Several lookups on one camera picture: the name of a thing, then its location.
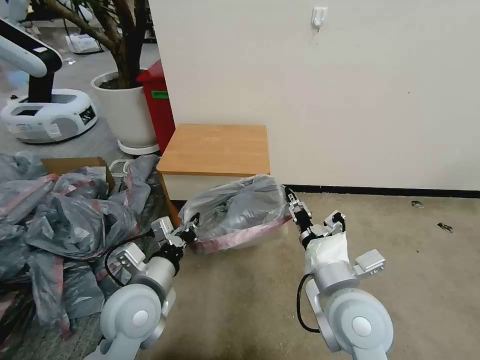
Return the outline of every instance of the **garbage bag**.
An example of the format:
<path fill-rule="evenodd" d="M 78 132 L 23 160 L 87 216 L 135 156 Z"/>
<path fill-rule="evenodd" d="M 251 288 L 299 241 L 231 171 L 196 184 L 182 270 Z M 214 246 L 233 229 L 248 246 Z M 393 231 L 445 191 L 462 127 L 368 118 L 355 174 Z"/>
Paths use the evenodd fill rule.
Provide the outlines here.
<path fill-rule="evenodd" d="M 26 243 L 75 260 L 99 256 L 105 247 L 100 201 L 52 193 L 37 207 Z"/>
<path fill-rule="evenodd" d="M 82 196 L 85 193 L 91 196 L 92 192 L 83 191 L 81 186 L 71 187 L 71 180 L 80 179 L 82 174 L 79 173 L 80 177 L 68 174 L 60 185 L 58 182 L 55 185 L 54 191 L 61 193 L 52 192 L 37 206 L 28 226 L 26 243 L 66 258 L 91 260 L 138 234 L 141 230 L 139 219 L 151 191 L 146 180 L 157 161 L 156 155 L 132 161 L 125 179 L 127 190 L 108 200 Z M 92 168 L 82 171 L 91 173 Z"/>
<path fill-rule="evenodd" d="M 104 293 L 88 263 L 71 261 L 63 264 L 63 302 L 69 319 L 102 311 Z"/>
<path fill-rule="evenodd" d="M 37 180 L 14 180 L 0 183 L 0 224 L 18 224 L 42 201 L 55 185 L 57 175 Z"/>
<path fill-rule="evenodd" d="M 23 226 L 0 224 L 0 282 L 13 278 L 27 263 L 26 232 Z"/>
<path fill-rule="evenodd" d="M 22 344 L 35 314 L 30 281 L 0 286 L 0 359 L 8 359 Z"/>
<path fill-rule="evenodd" d="M 198 253 L 248 243 L 291 218 L 284 187 L 270 175 L 242 178 L 189 199 L 178 215 L 179 229 L 197 213 L 198 241 L 192 247 Z"/>
<path fill-rule="evenodd" d="M 70 322 L 62 302 L 64 259 L 50 252 L 36 250 L 28 258 L 31 289 L 38 322 L 44 327 L 59 326 L 64 335 Z"/>
<path fill-rule="evenodd" d="M 42 156 L 29 151 L 14 154 L 0 153 L 0 183 L 13 180 L 36 180 L 46 175 L 47 170 L 41 159 Z"/>
<path fill-rule="evenodd" d="M 109 193 L 107 174 L 103 166 L 85 166 L 63 174 L 53 191 L 70 198 L 106 199 Z"/>

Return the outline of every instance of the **cardboard box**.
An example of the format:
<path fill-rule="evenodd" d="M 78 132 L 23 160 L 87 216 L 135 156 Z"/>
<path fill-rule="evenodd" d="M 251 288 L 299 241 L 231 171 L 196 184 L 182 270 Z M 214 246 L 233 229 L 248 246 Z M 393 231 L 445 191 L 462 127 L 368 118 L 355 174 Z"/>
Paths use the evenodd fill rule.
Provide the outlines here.
<path fill-rule="evenodd" d="M 110 173 L 107 162 L 101 157 L 64 157 L 64 158 L 44 158 L 41 163 L 49 174 L 63 175 L 71 173 L 82 167 L 104 167 L 106 182 L 109 191 L 115 187 L 115 180 Z"/>

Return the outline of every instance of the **gray floor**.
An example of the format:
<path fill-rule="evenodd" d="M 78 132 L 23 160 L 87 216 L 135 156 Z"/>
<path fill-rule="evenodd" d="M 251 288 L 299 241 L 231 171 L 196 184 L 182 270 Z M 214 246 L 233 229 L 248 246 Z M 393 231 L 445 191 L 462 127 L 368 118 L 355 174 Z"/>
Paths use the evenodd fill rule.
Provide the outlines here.
<path fill-rule="evenodd" d="M 74 60 L 69 65 L 64 61 L 63 67 L 55 73 L 55 88 L 71 88 L 86 92 L 94 100 L 90 81 L 103 73 L 114 70 L 115 63 L 109 52 L 90 55 L 74 55 L 68 52 L 65 39 L 52 34 L 53 29 L 40 29 L 41 40 L 59 50 L 63 59 Z M 156 44 L 145 44 L 141 54 L 140 65 L 148 68 L 160 58 Z M 0 108 L 5 106 L 10 94 L 18 96 L 27 93 L 27 89 L 16 88 L 15 82 L 9 81 L 8 75 L 16 69 L 11 65 L 0 61 Z M 112 135 L 105 118 L 101 117 L 97 124 L 82 136 L 59 144 L 28 145 L 18 141 L 8 131 L 3 123 L 0 123 L 0 153 L 11 153 L 28 150 L 42 155 L 59 158 L 93 157 L 102 156 L 108 163 L 115 159 L 128 158 L 117 146 L 117 140 Z"/>
<path fill-rule="evenodd" d="M 390 359 L 477 359 L 480 334 L 480 200 L 300 194 L 318 222 L 347 215 L 353 259 L 377 248 L 386 269 L 361 288 L 393 320 Z M 437 226 L 444 222 L 453 233 Z M 331 355 L 298 324 L 295 298 L 304 267 L 298 233 L 213 255 L 189 254 L 175 278 L 167 327 L 141 359 L 348 359 Z M 314 324 L 304 301 L 305 321 Z"/>

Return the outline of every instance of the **wooden table top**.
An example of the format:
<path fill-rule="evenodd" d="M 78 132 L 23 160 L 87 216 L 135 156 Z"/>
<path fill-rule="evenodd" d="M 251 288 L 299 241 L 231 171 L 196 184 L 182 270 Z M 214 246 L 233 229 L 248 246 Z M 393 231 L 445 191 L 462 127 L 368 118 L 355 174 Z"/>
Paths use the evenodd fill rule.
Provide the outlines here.
<path fill-rule="evenodd" d="M 267 127 L 179 124 L 156 168 L 161 174 L 179 175 L 269 174 Z"/>

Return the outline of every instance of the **green label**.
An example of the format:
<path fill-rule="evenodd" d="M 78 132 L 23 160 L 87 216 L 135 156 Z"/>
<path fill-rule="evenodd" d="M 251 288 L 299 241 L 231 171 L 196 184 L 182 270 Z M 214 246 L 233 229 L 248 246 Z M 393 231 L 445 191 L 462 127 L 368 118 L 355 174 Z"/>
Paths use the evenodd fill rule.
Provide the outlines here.
<path fill-rule="evenodd" d="M 167 91 L 152 90 L 151 97 L 154 99 L 168 99 L 169 93 Z"/>

